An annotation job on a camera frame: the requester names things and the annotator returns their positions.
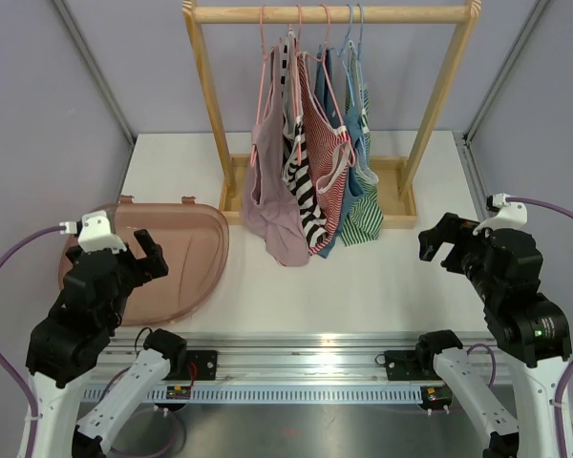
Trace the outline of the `pink tank top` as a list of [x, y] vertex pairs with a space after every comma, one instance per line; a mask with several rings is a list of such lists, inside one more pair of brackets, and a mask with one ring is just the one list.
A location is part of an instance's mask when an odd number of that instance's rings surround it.
[[248, 161], [240, 215], [246, 228], [265, 242], [265, 250], [279, 264], [301, 267], [308, 263], [308, 244], [299, 206], [282, 178], [283, 100], [280, 57], [274, 121], [267, 147], [260, 155], [260, 164], [251, 169]]

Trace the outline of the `red white striped tank top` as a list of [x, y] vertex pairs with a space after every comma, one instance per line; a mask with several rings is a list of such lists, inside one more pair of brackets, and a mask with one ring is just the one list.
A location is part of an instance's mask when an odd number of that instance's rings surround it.
[[297, 53], [297, 67], [303, 106], [309, 175], [319, 206], [326, 217], [324, 240], [310, 249], [318, 254], [336, 235], [343, 204], [350, 157], [350, 137], [345, 126], [333, 128], [317, 106], [309, 78], [308, 53]]

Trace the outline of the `black white striped tank top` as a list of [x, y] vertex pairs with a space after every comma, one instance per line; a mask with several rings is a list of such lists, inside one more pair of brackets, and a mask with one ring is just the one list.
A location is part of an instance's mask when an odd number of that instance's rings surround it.
[[294, 195], [299, 206], [299, 214], [305, 238], [310, 250], [325, 241], [328, 237], [326, 230], [327, 218], [321, 209], [314, 185], [310, 176], [308, 146], [306, 143], [305, 152], [307, 157], [304, 164], [290, 177], [284, 178], [282, 167], [282, 178], [286, 183], [289, 192]]

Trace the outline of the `pink wire hanger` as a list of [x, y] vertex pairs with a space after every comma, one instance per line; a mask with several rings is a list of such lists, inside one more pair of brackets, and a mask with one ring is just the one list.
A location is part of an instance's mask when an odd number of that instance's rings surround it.
[[277, 100], [278, 60], [283, 39], [275, 39], [272, 46], [265, 46], [265, 5], [260, 6], [259, 26], [262, 49], [262, 71], [259, 87], [256, 120], [251, 131], [252, 150], [249, 160], [251, 169], [260, 164], [260, 155], [268, 144], [269, 132], [274, 121], [274, 107]]
[[[330, 15], [328, 5], [321, 4], [321, 8], [324, 10], [325, 15], [326, 15], [327, 27], [326, 27], [323, 46], [321, 47], [321, 50], [319, 51], [320, 56], [316, 57], [316, 61], [319, 63], [318, 68], [320, 68], [322, 70], [322, 75], [324, 77], [323, 99], [325, 99], [326, 94], [329, 94], [330, 99], [332, 100], [332, 103], [333, 103], [333, 107], [335, 108], [335, 115], [338, 117], [338, 120], [340, 121], [339, 126], [343, 127], [344, 126], [344, 119], [343, 119], [341, 112], [340, 112], [340, 109], [339, 109], [339, 105], [338, 105], [338, 102], [336, 99], [335, 91], [334, 91], [333, 85], [332, 85], [331, 74], [329, 73], [329, 65], [327, 63], [327, 57], [329, 56], [328, 50], [329, 50], [329, 36], [330, 36], [330, 29], [331, 29], [331, 15]], [[355, 156], [355, 152], [353, 150], [350, 135], [348, 133], [345, 133], [345, 139], [346, 139], [347, 144], [348, 144], [347, 163], [351, 168], [353, 168], [356, 164], [356, 156]]]
[[281, 53], [283, 100], [283, 176], [292, 176], [307, 157], [303, 120], [303, 102], [298, 67], [299, 35], [289, 24]]

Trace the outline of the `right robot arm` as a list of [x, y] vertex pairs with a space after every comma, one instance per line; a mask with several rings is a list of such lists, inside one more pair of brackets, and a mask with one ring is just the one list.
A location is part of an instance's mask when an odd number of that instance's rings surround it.
[[430, 261], [452, 244], [441, 263], [463, 275], [483, 304], [484, 320], [507, 363], [517, 414], [511, 416], [471, 368], [451, 330], [419, 337], [416, 371], [439, 377], [459, 400], [480, 437], [485, 457], [567, 457], [573, 453], [560, 379], [572, 353], [567, 318], [539, 290], [543, 257], [534, 238], [518, 229], [487, 229], [447, 213], [418, 235], [419, 257]]

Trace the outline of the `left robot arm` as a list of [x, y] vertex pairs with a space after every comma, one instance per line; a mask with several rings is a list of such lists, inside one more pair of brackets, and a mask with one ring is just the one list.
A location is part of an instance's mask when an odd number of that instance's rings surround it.
[[163, 329], [151, 332], [137, 358], [112, 390], [82, 419], [76, 414], [102, 351], [120, 326], [132, 292], [162, 278], [168, 266], [147, 230], [134, 234], [138, 259], [129, 247], [107, 243], [87, 252], [68, 249], [72, 264], [48, 317], [32, 331], [26, 367], [36, 409], [30, 436], [35, 457], [103, 457], [147, 393], [163, 379], [186, 370], [186, 341]]

